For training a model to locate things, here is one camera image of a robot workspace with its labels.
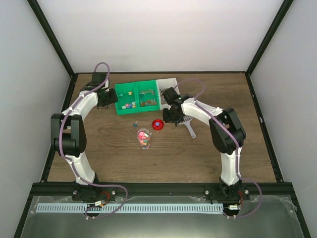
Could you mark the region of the lilac slotted plastic scoop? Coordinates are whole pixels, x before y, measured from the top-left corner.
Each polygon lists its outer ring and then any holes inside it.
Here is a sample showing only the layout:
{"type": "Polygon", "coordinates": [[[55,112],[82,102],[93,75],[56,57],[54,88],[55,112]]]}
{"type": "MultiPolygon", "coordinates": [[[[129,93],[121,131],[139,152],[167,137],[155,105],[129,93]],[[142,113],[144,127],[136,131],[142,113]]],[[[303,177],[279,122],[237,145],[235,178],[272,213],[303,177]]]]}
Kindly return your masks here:
{"type": "Polygon", "coordinates": [[[183,119],[178,123],[179,125],[184,125],[188,129],[190,135],[192,138],[196,138],[196,134],[191,126],[191,121],[192,121],[191,116],[184,116],[183,119]]]}

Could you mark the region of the red round lid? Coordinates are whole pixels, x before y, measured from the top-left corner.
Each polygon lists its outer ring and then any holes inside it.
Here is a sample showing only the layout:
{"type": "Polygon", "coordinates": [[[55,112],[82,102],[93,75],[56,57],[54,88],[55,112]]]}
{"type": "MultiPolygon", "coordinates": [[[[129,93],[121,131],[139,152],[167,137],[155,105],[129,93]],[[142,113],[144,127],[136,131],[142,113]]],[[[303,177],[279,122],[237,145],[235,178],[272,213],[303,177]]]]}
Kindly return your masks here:
{"type": "Polygon", "coordinates": [[[155,131],[160,131],[162,130],[164,127],[164,123],[162,120],[160,119],[156,119],[152,122],[152,128],[155,130],[155,131]]]}

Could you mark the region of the green bin with star candies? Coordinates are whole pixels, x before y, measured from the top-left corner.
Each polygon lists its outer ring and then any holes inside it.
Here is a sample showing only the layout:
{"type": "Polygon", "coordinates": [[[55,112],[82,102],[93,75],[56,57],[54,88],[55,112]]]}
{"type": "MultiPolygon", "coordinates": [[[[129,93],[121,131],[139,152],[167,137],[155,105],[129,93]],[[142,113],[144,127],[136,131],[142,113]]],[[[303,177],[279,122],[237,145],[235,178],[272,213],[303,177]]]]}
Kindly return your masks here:
{"type": "Polygon", "coordinates": [[[118,101],[115,103],[117,115],[136,114],[138,112],[138,96],[136,83],[121,83],[115,85],[118,101]]]}

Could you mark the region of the green bin with square lollipops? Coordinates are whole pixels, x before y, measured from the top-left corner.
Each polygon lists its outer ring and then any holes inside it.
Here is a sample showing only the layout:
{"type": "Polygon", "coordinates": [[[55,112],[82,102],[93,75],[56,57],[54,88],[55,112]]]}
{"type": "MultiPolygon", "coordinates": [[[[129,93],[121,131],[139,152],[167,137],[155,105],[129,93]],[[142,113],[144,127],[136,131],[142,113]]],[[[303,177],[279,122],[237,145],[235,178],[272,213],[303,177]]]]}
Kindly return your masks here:
{"type": "Polygon", "coordinates": [[[137,106],[140,113],[159,111],[159,93],[155,80],[136,82],[137,106]]]}

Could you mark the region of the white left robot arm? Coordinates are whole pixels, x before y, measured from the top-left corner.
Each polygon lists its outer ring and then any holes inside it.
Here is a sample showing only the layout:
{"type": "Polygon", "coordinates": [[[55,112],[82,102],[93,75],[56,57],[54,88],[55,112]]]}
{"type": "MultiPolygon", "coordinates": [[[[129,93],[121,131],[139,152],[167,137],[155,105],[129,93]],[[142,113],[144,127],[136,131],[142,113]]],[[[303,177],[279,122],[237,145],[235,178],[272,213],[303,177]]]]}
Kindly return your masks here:
{"type": "Polygon", "coordinates": [[[85,85],[77,99],[62,113],[51,116],[51,145],[69,164],[79,185],[85,185],[84,195],[96,200],[101,194],[96,173],[86,155],[87,137],[84,120],[94,107],[107,107],[118,101],[109,87],[109,73],[93,72],[92,81],[85,85]]]}

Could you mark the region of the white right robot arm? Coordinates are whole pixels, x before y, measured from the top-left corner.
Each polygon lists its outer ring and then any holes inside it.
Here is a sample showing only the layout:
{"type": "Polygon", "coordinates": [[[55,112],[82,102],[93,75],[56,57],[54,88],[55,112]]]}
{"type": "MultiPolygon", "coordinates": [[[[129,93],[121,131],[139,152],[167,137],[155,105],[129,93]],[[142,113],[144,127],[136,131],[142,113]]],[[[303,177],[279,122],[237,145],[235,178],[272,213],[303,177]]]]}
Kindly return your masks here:
{"type": "Polygon", "coordinates": [[[200,102],[189,94],[180,95],[172,87],[163,92],[169,107],[163,110],[166,123],[178,123],[191,116],[209,126],[214,147],[220,152],[219,193],[227,200],[234,198],[242,186],[240,156],[246,132],[234,109],[221,109],[200,102]]]}

